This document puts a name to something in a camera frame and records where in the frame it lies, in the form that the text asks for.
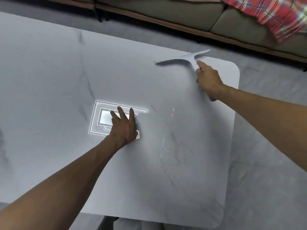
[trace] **sofa leg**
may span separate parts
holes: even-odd
[[[203,37],[202,36],[199,36],[196,40],[197,43],[202,43],[203,41]]]
[[[102,10],[103,11],[103,15],[106,21],[109,21],[110,19],[110,14],[108,11]]]
[[[102,22],[101,16],[98,14],[96,7],[93,9],[94,15],[99,22]]]

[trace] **plaid blanket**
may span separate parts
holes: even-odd
[[[307,0],[221,0],[265,24],[280,42],[305,30]]]

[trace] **person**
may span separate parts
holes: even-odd
[[[235,110],[275,147],[307,171],[307,107],[261,97],[224,85],[217,70],[201,61],[200,88]],[[112,156],[136,139],[133,109],[129,119],[118,107],[111,132],[96,147],[36,185],[0,212],[1,230],[67,230],[88,199]],[[115,218],[100,229],[113,229]]]

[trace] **sofa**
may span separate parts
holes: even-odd
[[[307,34],[277,42],[266,26],[219,0],[49,0],[118,13],[205,38],[307,63]]]

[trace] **white marble table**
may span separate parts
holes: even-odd
[[[140,139],[108,163],[82,212],[221,222],[235,113],[209,102],[186,64],[153,63],[185,52],[5,13],[0,29],[1,202],[98,144],[105,111],[121,105],[135,107]],[[234,63],[199,59],[238,87]]]

